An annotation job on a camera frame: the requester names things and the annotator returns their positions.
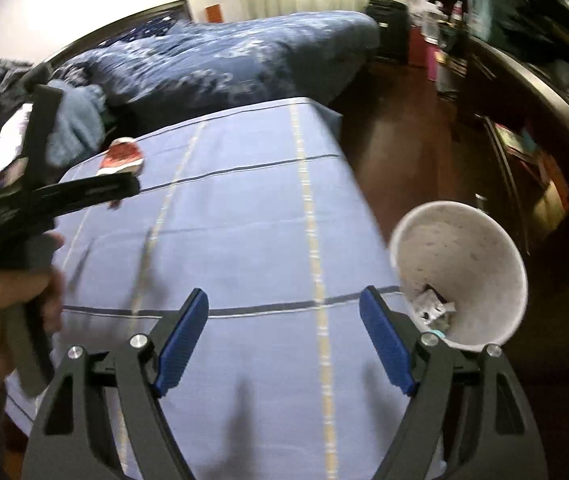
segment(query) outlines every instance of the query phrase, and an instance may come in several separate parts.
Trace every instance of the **blue comforter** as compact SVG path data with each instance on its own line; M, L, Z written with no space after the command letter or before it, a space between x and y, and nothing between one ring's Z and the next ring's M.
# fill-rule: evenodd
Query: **blue comforter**
M54 78L98 84L140 134L207 113L306 96L328 103L379 43L360 12L305 12L240 23L178 23L166 36L89 50Z

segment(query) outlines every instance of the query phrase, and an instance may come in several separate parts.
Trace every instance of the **black trash bin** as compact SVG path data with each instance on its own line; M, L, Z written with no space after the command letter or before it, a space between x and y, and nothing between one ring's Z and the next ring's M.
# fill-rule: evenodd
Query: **black trash bin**
M394 0L369 0L364 11L379 25L378 56L406 64L408 60L408 8Z

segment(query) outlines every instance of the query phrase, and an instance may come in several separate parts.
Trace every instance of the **metal screw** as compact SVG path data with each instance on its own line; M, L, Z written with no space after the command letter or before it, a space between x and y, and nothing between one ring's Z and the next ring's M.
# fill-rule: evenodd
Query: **metal screw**
M83 350L82 346L72 346L67 351L67 355L68 355L69 359L77 359L82 354L84 354L84 350Z
M436 346L440 338L431 332L424 332L420 337L420 341L424 346Z
M500 355L502 355L502 349L498 345L490 344L487 345L487 354L491 357L500 357Z
M149 342L149 338L144 334L136 334L131 339L129 339L129 344L133 348L142 348Z

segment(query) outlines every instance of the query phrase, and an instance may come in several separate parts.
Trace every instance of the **bottle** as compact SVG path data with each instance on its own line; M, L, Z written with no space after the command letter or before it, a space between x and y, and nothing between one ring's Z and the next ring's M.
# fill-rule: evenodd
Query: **bottle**
M456 28L462 23L462 2L457 1L453 6L453 12L451 13L451 26Z

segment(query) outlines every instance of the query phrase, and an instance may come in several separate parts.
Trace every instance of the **pink container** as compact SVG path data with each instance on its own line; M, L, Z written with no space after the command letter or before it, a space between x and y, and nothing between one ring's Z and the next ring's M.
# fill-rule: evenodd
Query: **pink container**
M436 44L426 44L426 76L429 81L435 81L438 78L438 62L435 60L435 53L439 47Z

